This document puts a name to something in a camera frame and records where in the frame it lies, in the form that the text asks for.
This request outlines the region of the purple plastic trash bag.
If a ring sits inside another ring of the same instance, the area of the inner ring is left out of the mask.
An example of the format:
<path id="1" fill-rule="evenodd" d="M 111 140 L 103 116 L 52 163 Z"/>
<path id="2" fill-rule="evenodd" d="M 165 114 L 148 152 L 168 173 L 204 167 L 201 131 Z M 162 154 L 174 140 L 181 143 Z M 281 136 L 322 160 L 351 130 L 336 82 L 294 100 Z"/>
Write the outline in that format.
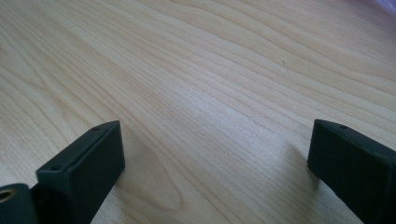
<path id="1" fill-rule="evenodd" d="M 381 8 L 396 16 L 396 0 L 374 0 Z"/>

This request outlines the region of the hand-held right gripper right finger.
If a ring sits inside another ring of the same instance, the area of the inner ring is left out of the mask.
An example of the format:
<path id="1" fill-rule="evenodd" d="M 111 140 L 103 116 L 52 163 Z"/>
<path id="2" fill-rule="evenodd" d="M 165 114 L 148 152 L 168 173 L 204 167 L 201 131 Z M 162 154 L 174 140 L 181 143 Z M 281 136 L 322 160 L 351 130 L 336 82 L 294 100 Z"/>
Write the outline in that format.
<path id="1" fill-rule="evenodd" d="M 396 151 L 317 119 L 307 166 L 364 224 L 396 224 Z"/>

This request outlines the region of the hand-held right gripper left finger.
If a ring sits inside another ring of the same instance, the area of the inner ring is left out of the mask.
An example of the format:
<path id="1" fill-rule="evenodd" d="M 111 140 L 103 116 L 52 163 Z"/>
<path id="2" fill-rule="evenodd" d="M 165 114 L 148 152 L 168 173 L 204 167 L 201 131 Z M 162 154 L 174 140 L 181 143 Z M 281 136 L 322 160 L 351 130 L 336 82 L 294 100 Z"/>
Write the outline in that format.
<path id="1" fill-rule="evenodd" d="M 125 168 L 120 123 L 95 126 L 36 171 L 42 224 L 90 224 Z"/>

